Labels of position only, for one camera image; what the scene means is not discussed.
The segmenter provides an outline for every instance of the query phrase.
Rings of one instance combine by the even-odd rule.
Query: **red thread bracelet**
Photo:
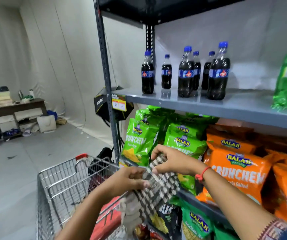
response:
[[[210,166],[206,167],[206,168],[202,171],[201,175],[196,174],[196,179],[199,180],[199,182],[201,182],[201,181],[203,180],[203,174],[204,174],[205,171],[206,171],[207,169],[209,169],[209,168],[211,168],[211,167],[210,167]]]

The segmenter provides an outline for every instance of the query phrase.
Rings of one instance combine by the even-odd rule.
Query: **human arm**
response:
[[[78,206],[56,240],[89,240],[104,204],[129,190],[149,187],[149,181],[141,179],[144,171],[140,167],[124,167],[110,176]]]
[[[156,166],[153,173],[176,172],[194,177],[207,167],[205,163],[163,145],[153,150],[151,158],[155,159],[160,152],[165,154],[167,161]],[[214,170],[207,169],[203,178],[204,186],[241,240],[257,240],[265,227],[276,219]]]

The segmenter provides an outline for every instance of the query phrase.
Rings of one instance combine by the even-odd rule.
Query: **sleeve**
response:
[[[258,240],[287,240],[287,223],[274,219],[261,233]]]

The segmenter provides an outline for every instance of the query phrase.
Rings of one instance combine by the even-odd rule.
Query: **white bag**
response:
[[[40,132],[53,131],[57,129],[54,115],[38,117],[37,122],[40,127]]]

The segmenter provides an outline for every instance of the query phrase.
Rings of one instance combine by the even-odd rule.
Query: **checkered cloth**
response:
[[[175,173],[152,173],[155,166],[166,160],[165,156],[161,154],[147,167],[142,179],[150,182],[149,188],[130,191],[125,198],[121,199],[119,210],[122,212],[122,224],[128,234],[131,234],[135,227],[144,222],[146,218],[154,215],[179,191],[180,183]]]

